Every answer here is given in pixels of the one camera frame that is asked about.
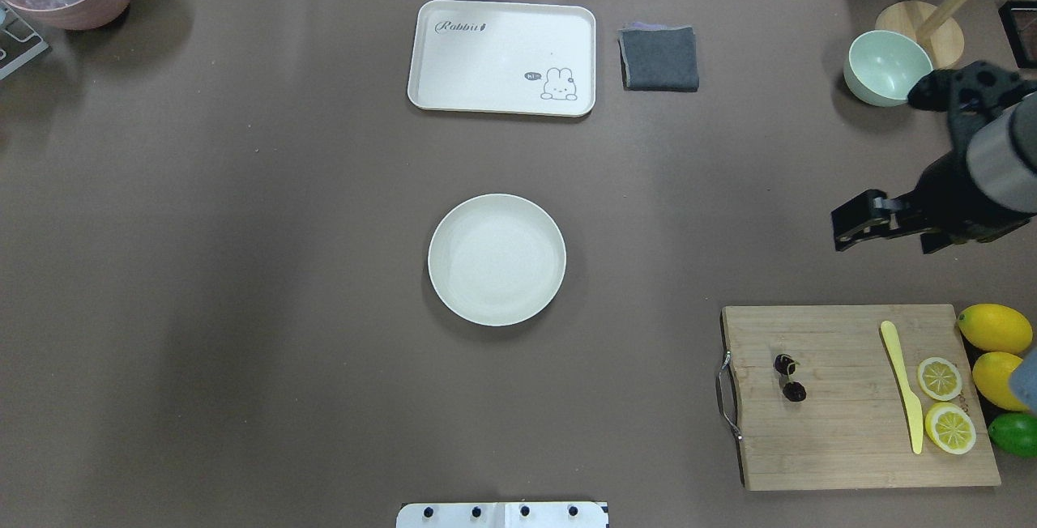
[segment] round plate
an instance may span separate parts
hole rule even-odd
[[[565,241],[543,209],[510,194],[466,200],[428,245],[432,288],[454,313],[510,326],[540,313],[565,275]]]

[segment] lemon slice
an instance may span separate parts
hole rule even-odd
[[[925,414],[925,434],[941,449],[960,455],[976,444],[976,427],[956,405],[936,402]]]
[[[918,384],[933,400],[947,401],[961,394],[961,372],[944,358],[926,358],[918,365]]]

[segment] lime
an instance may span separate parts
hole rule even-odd
[[[1022,354],[1034,341],[1026,316],[1011,307],[980,303],[958,314],[958,329],[969,343],[984,352]]]
[[[918,384],[934,400],[949,400],[961,394],[961,373],[946,358],[926,358],[918,365]]]
[[[936,402],[925,414],[925,434],[941,449],[955,455],[968,453],[976,444],[976,427],[956,405]]]
[[[1008,377],[1012,376],[1022,363],[1022,359],[1007,352],[987,352],[976,359],[973,366],[973,382],[980,394],[990,402],[1006,411],[1029,410],[1021,400],[1015,398],[1008,386]]]
[[[987,430],[990,441],[1009,453],[1037,457],[1037,418],[1024,413],[1003,413]]]

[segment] wooden disc base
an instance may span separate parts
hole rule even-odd
[[[882,10],[875,21],[876,30],[893,30],[919,44],[932,60],[934,68],[954,66],[965,50],[965,37],[953,18],[933,32],[928,40],[919,40],[916,31],[921,28],[936,6],[925,2],[900,2]]]

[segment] bunny drawing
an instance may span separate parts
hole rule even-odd
[[[572,82],[572,71],[568,68],[549,68],[548,81],[543,83],[540,99],[557,101],[576,101],[577,85]]]

